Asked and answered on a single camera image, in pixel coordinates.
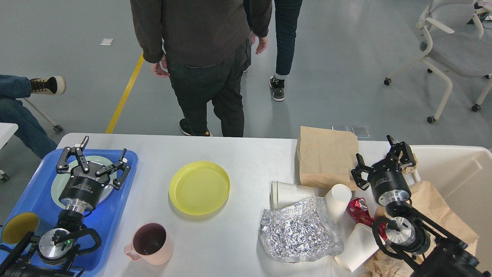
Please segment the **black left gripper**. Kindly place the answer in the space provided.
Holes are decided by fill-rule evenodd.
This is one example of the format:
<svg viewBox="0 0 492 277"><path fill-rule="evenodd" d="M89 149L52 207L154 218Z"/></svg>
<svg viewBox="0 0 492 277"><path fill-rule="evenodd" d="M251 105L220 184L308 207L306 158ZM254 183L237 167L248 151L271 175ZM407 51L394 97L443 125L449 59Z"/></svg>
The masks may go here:
<svg viewBox="0 0 492 277"><path fill-rule="evenodd" d="M100 165L93 161L87 161L83 150L88 143L89 137L85 136L79 147L65 147L56 165L57 174L68 174L67 181L59 201L65 205L66 210L73 212L91 212L96 209L104 188L107 184L120 190L130 173L131 166L123 161L127 149L123 149L118 163ZM76 158L77 167L69 170L67 159L71 156ZM121 170L120 178L111 179L110 175Z"/></svg>

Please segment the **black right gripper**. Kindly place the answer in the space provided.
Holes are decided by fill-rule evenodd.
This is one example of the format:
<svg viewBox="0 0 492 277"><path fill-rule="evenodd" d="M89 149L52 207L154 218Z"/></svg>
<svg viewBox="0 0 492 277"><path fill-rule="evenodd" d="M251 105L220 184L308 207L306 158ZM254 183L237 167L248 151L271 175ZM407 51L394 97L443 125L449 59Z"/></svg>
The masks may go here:
<svg viewBox="0 0 492 277"><path fill-rule="evenodd" d="M363 157L357 153L358 163L351 170L357 187L365 191L371 186L376 203L381 206L397 200L407 202L411 198L411 191L400 169L399 158L402 153L412 153L411 147L406 142L395 143L390 135L387 135L387 140L390 150L384 159L375 163L375 168L365 165ZM363 172L368 174L368 180L362 177Z"/></svg>

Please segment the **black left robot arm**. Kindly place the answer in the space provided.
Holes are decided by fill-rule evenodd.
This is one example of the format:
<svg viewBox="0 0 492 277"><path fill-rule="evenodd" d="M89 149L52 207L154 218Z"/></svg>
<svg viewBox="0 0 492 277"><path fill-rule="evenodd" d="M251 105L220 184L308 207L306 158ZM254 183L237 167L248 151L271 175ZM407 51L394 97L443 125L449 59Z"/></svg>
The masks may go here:
<svg viewBox="0 0 492 277"><path fill-rule="evenodd" d="M39 223L1 240L2 277L94 276L103 267L130 193L137 155L64 147L44 157L9 216Z"/></svg>

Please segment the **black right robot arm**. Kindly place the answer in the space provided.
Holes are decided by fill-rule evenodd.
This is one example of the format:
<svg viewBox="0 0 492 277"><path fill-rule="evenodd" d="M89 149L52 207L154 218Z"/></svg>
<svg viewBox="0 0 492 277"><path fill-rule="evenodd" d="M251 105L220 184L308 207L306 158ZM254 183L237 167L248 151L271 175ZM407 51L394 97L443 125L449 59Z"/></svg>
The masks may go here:
<svg viewBox="0 0 492 277"><path fill-rule="evenodd" d="M411 205L411 190L402 170L416 160L406 142L394 142L385 158L367 166L356 154L351 170L357 186L371 188L376 203L389 216L380 216L371 225L374 240L386 255L405 261L413 277L489 277L477 269L479 260L466 251L468 245Z"/></svg>

